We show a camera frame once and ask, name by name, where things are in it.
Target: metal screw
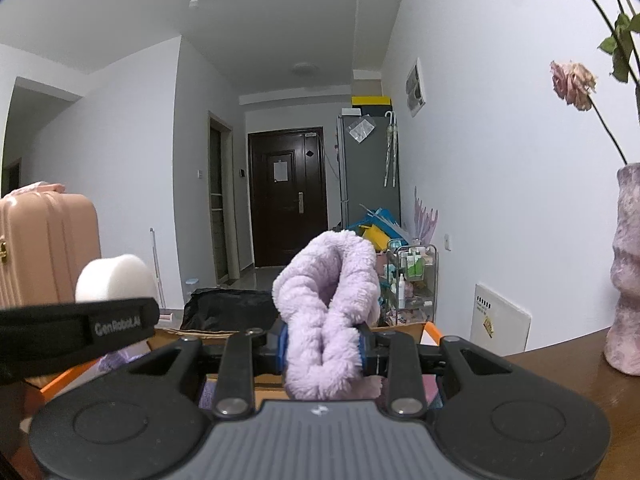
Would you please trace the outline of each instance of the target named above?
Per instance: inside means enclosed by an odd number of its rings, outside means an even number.
[[[413,397],[402,397],[391,403],[391,409],[398,415],[415,415],[422,409],[422,403]]]
[[[216,409],[223,415],[239,415],[248,407],[247,402],[239,397],[227,397],[216,405]]]

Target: tile floor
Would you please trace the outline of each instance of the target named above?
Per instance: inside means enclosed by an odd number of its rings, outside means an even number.
[[[284,267],[260,267],[248,270],[244,276],[232,283],[229,288],[237,290],[271,290],[273,281]],[[161,321],[156,326],[158,328],[179,329],[182,324],[183,310],[167,309],[162,314],[173,314],[171,322]]]

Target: wooden table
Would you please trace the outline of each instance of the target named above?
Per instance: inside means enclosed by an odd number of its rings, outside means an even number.
[[[611,425],[609,452],[596,480],[640,478],[640,377],[626,376],[604,360],[607,330],[507,357],[599,405]]]

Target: gray ribbed panel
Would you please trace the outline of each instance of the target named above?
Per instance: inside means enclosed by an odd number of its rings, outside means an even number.
[[[218,425],[166,480],[470,480],[427,430],[384,417],[373,402],[267,402],[244,422]]]

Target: gray refrigerator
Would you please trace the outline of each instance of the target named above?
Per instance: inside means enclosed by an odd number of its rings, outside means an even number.
[[[396,186],[393,186],[392,158],[389,161],[388,182],[386,187],[384,185],[388,118],[367,117],[375,128],[362,142],[358,142],[349,133],[349,126],[359,119],[359,116],[338,117],[342,228],[364,218],[366,211],[360,204],[373,211],[380,207],[388,209],[401,225],[400,183],[396,173]]]

